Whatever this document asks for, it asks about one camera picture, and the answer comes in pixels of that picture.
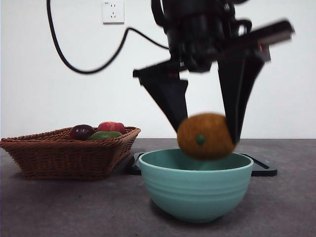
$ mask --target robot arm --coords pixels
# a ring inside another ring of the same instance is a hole
[[[291,24],[280,21],[251,31],[249,20],[236,20],[234,4],[247,0],[152,0],[154,19],[168,37],[170,60],[134,70],[175,131],[187,118],[188,85],[179,72],[203,73],[218,62],[227,126],[232,141],[240,139],[246,105],[269,45],[291,38]]]

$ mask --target black cable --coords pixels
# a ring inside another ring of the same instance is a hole
[[[141,33],[140,31],[138,31],[137,29],[135,28],[132,28],[132,27],[128,27],[126,28],[125,30],[125,33],[123,35],[123,38],[118,46],[118,49],[116,50],[116,52],[114,53],[114,55],[109,59],[108,62],[106,62],[103,66],[101,66],[100,68],[97,68],[97,69],[94,69],[94,70],[91,70],[91,71],[82,71],[82,70],[79,70],[77,68],[75,68],[74,66],[72,66],[68,61],[67,59],[65,58],[63,52],[61,51],[60,47],[59,47],[59,44],[58,44],[58,40],[57,40],[57,37],[56,37],[56,33],[55,33],[55,29],[54,29],[54,24],[53,24],[53,20],[52,20],[52,16],[51,16],[51,9],[50,9],[50,0],[47,0],[46,1],[46,4],[47,4],[47,16],[48,16],[48,21],[49,21],[49,27],[50,27],[50,32],[51,32],[51,35],[53,37],[53,41],[54,41],[54,45],[55,45],[55,48],[58,52],[58,55],[60,57],[60,59],[64,62],[64,64],[70,68],[71,70],[77,72],[77,73],[80,73],[80,74],[93,74],[93,73],[97,73],[103,69],[105,69],[107,66],[109,66],[114,60],[115,58],[117,57],[117,55],[119,54],[119,52],[121,51],[124,43],[125,43],[125,40],[126,40],[126,37],[127,37],[127,34],[128,34],[128,31],[131,30],[131,31],[134,31],[138,34],[140,34],[142,37],[146,38],[147,40],[149,40],[150,42],[154,43],[155,45],[161,47],[161,48],[164,48],[164,49],[169,49],[168,47],[166,46],[163,46],[161,45],[160,43],[157,43],[155,41],[153,41],[151,38],[149,38],[148,36],[144,35],[143,33]]]

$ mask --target white wall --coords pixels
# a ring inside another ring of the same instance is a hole
[[[50,131],[76,124],[121,121],[142,129],[139,137],[176,137],[168,120],[138,80],[134,68],[169,54],[129,33],[117,60],[96,75],[70,71],[59,59],[49,31],[45,0],[1,1],[1,137]],[[101,0],[52,0],[56,33],[66,58],[92,69],[116,50],[133,26],[167,44],[149,0],[125,0],[125,25],[104,26]],[[271,48],[272,62],[259,75],[245,115],[242,138],[316,138],[316,2],[250,0],[237,7],[254,27],[286,17],[292,42]],[[189,79],[189,114],[224,112],[217,65]]]

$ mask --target bowl rim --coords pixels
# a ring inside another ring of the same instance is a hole
[[[247,169],[251,166],[253,166],[254,162],[253,159],[249,158],[248,156],[245,156],[243,154],[239,154],[239,153],[235,153],[233,152],[232,154],[236,154],[238,156],[242,156],[246,159],[248,159],[250,161],[250,163],[248,165],[242,166],[242,167],[237,167],[237,168],[233,168],[233,169],[220,169],[220,170],[185,170],[185,169],[173,169],[173,168],[166,168],[166,167],[161,167],[161,166],[156,166],[153,164],[149,164],[145,161],[143,161],[143,156],[150,154],[150,153],[154,153],[154,152],[161,152],[161,151],[170,151],[170,150],[180,150],[180,148],[172,148],[172,149],[160,149],[160,150],[155,150],[155,151],[150,151],[150,152],[146,152],[142,155],[140,155],[139,157],[139,162],[142,165],[146,165],[148,167],[152,167],[155,169],[161,169],[161,170],[166,170],[166,171],[173,171],[173,172],[187,172],[187,173],[223,173],[223,172],[232,172],[232,171],[237,171],[237,170],[242,170],[242,169]]]

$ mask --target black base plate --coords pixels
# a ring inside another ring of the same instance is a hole
[[[128,174],[141,175],[141,170],[139,168],[138,158],[144,152],[135,153],[127,164],[126,170]],[[240,153],[244,156],[251,158],[254,162],[251,176],[275,176],[277,175],[277,169],[272,167],[268,162],[253,158],[247,154]]]

